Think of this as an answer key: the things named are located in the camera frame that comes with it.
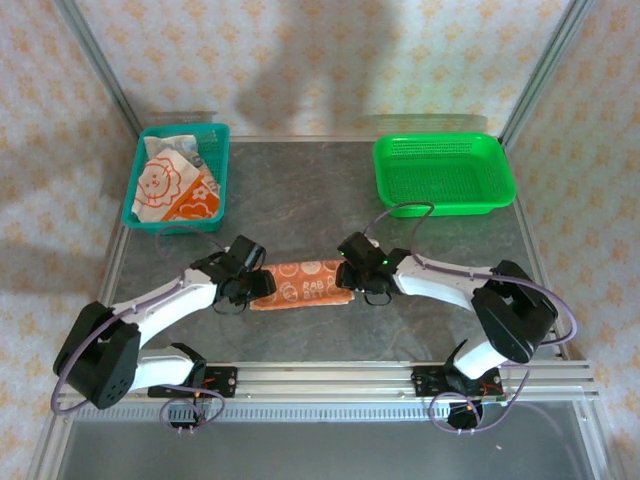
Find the patterned wallpaper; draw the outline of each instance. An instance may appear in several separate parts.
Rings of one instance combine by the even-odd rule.
[[[499,134],[569,0],[79,0],[130,102],[234,135],[477,114]]]
[[[51,0],[3,0],[0,32],[0,477],[22,479],[135,145]]]
[[[551,282],[575,306],[629,478],[640,472],[640,4],[601,0],[510,158]]]

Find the table surface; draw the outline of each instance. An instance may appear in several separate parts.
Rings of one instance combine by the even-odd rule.
[[[266,263],[338,259],[336,247],[384,210],[368,142],[232,144],[227,206],[218,241],[242,234],[267,249]],[[406,248],[416,219],[387,218],[373,231],[383,249]],[[146,293],[177,276],[134,230],[122,259],[115,301]],[[215,247],[199,235],[169,235],[162,245],[185,267]],[[509,259],[531,271],[512,207],[488,215],[434,217],[418,233],[432,259],[495,266]],[[475,315],[425,297],[397,296],[370,307],[359,296],[342,306],[220,315],[195,312],[156,336],[149,348],[183,342],[209,362],[444,361],[481,330]],[[540,349],[537,358],[550,358]]]

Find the folded towel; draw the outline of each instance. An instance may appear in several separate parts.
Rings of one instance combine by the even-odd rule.
[[[204,178],[178,206],[171,220],[199,220],[213,218],[220,208],[220,197],[204,183]]]
[[[251,302],[251,310],[282,310],[316,305],[344,305],[351,290],[336,287],[339,260],[282,263],[262,267],[273,274],[276,293]]]
[[[220,186],[200,156],[198,152],[198,142],[194,135],[175,135],[167,138],[144,137],[144,146],[147,149],[149,159],[156,157],[161,151],[167,148],[175,150],[186,158],[191,165],[200,170],[200,173],[204,175],[204,183],[207,184],[213,193],[220,195]]]
[[[145,165],[131,211],[141,222],[166,221],[202,178],[202,173],[182,155],[167,148]]]

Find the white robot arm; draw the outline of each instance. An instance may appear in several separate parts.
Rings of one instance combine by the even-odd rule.
[[[445,364],[455,383],[452,387],[461,393],[468,380],[478,379],[507,360],[527,363],[558,317],[542,293],[499,281],[500,276],[530,280],[513,262],[474,268],[422,257],[423,265],[432,267],[425,268],[408,250],[394,249],[387,255],[360,232],[348,237],[338,250],[346,260],[336,276],[339,287],[386,295],[389,301],[392,294],[421,295],[476,313],[483,332],[459,345]]]
[[[60,375],[72,354],[83,349],[67,382],[97,408],[109,408],[132,390],[155,385],[198,387],[206,361],[183,344],[161,350],[143,347],[162,330],[223,298],[235,305],[271,295],[270,272],[255,269],[265,250],[239,236],[224,252],[194,262],[171,282],[110,308],[93,302],[78,316],[53,366]],[[113,321],[98,338],[98,327]]]

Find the glass panel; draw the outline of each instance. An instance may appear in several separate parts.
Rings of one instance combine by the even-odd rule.
[[[518,404],[498,426],[473,436],[446,434],[424,422],[227,422],[178,437],[155,421],[77,420],[58,476],[167,477],[587,480],[594,475],[572,403],[555,402],[535,404],[535,410]]]
[[[477,129],[442,114],[500,134],[569,3],[78,1],[143,124],[215,111],[235,135],[335,136]]]

